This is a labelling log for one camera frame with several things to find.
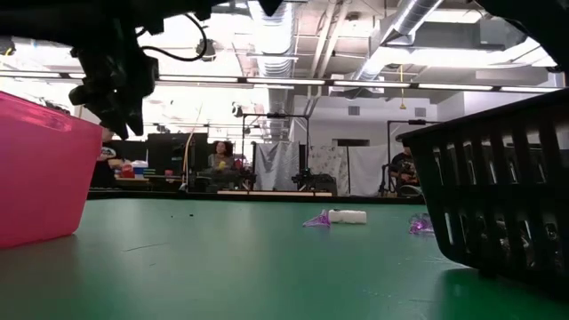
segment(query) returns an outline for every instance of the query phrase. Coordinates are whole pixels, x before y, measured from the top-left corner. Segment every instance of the table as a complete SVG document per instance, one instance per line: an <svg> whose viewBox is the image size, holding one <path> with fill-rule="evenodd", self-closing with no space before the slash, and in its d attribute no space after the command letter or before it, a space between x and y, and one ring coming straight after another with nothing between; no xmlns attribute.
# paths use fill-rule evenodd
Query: table
<svg viewBox="0 0 569 320"><path fill-rule="evenodd" d="M323 208L368 224L302 228ZM88 201L73 236L0 251L5 319L567 319L446 260L420 205Z"/></svg>

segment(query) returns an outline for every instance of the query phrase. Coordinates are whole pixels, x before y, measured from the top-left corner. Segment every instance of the metal frame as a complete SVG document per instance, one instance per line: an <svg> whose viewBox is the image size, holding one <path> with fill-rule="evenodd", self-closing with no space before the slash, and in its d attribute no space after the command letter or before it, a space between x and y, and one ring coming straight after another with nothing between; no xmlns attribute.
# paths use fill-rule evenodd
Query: metal frame
<svg viewBox="0 0 569 320"><path fill-rule="evenodd" d="M84 73L32 70L0 70L0 77L39 79L50 83L81 84ZM252 89L255 86L270 85L272 88L287 89L289 86L336 86L344 88L396 88L408 90L438 90L455 92L500 92L500 93L547 93L563 88L531 85L486 85L486 84L444 84L394 81L352 81L307 78L271 78L246 76L192 76L160 75L156 85L199 86Z"/></svg>
<svg viewBox="0 0 569 320"><path fill-rule="evenodd" d="M440 121L427 121L422 119L415 120L388 120L388 164L391 164L391 124L409 124L409 125L427 125L427 124L441 124ZM388 174L388 190L391 189L391 175Z"/></svg>
<svg viewBox="0 0 569 320"><path fill-rule="evenodd" d="M267 119L290 119L290 118L303 118L306 120L306 142L307 145L309 144L309 135L310 135L310 119L309 116L304 115L284 115L279 113L267 113L267 114L252 114L252 113L243 113L242 116L242 123L241 123L241 163L244 162L244 153L245 153L245 119L248 116L265 116ZM309 148L306 148L306 163L309 162Z"/></svg>

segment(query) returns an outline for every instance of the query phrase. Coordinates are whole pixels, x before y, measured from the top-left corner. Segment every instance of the black plastic basket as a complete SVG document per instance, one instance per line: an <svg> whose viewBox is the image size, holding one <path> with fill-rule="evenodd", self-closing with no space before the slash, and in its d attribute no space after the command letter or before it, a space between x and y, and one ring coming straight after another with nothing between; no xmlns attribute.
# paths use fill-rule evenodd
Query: black plastic basket
<svg viewBox="0 0 569 320"><path fill-rule="evenodd" d="M569 292L569 89L398 136L450 260Z"/></svg>

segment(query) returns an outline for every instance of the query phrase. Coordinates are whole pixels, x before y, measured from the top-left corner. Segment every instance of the ceiling light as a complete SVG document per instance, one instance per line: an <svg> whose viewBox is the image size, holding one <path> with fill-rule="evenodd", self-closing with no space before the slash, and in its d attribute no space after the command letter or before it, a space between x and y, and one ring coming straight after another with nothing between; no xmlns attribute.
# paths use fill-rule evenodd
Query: ceiling light
<svg viewBox="0 0 569 320"><path fill-rule="evenodd" d="M372 88L409 88L410 84L395 82L334 81L336 86L372 87Z"/></svg>
<svg viewBox="0 0 569 320"><path fill-rule="evenodd" d="M55 72L0 71L0 76L47 78L60 77L60 74Z"/></svg>
<svg viewBox="0 0 569 320"><path fill-rule="evenodd" d="M280 84L254 84L255 89L280 89L280 90L292 90L294 85L280 85Z"/></svg>
<svg viewBox="0 0 569 320"><path fill-rule="evenodd" d="M249 84L304 84L324 85L324 80L315 79L275 79L275 78L247 78Z"/></svg>
<svg viewBox="0 0 569 320"><path fill-rule="evenodd" d="M499 62L497 59L498 57L484 50L417 49L407 61L399 62L431 67L484 68Z"/></svg>
<svg viewBox="0 0 569 320"><path fill-rule="evenodd" d="M419 84L419 89L464 90L464 91L491 91L491 85L475 84Z"/></svg>
<svg viewBox="0 0 569 320"><path fill-rule="evenodd" d="M524 92L524 93L547 93L560 90L561 88L546 88L546 87L501 87L501 92Z"/></svg>
<svg viewBox="0 0 569 320"><path fill-rule="evenodd" d="M229 76L160 76L162 81L185 81L196 83L236 83L236 77Z"/></svg>
<svg viewBox="0 0 569 320"><path fill-rule="evenodd" d="M85 74L69 74L69 77L72 79L83 79Z"/></svg>

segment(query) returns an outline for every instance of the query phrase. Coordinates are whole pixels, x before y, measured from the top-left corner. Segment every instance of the seated person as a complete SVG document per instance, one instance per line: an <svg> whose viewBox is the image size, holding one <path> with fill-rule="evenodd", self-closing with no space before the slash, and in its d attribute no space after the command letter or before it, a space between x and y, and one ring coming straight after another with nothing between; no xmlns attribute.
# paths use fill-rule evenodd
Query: seated person
<svg viewBox="0 0 569 320"><path fill-rule="evenodd" d="M207 158L207 165L215 173L225 173L235 169L233 156L228 153L228 142L216 141L215 154Z"/></svg>
<svg viewBox="0 0 569 320"><path fill-rule="evenodd" d="M411 150L403 145L403 152L394 156L389 166L389 175L397 179L396 190L402 186L419 186L419 178L415 171L415 164Z"/></svg>
<svg viewBox="0 0 569 320"><path fill-rule="evenodd" d="M124 161L112 140L115 133L110 131L104 123L99 125L103 127L103 144L92 173L91 187L114 188L116 186L115 169L120 169Z"/></svg>

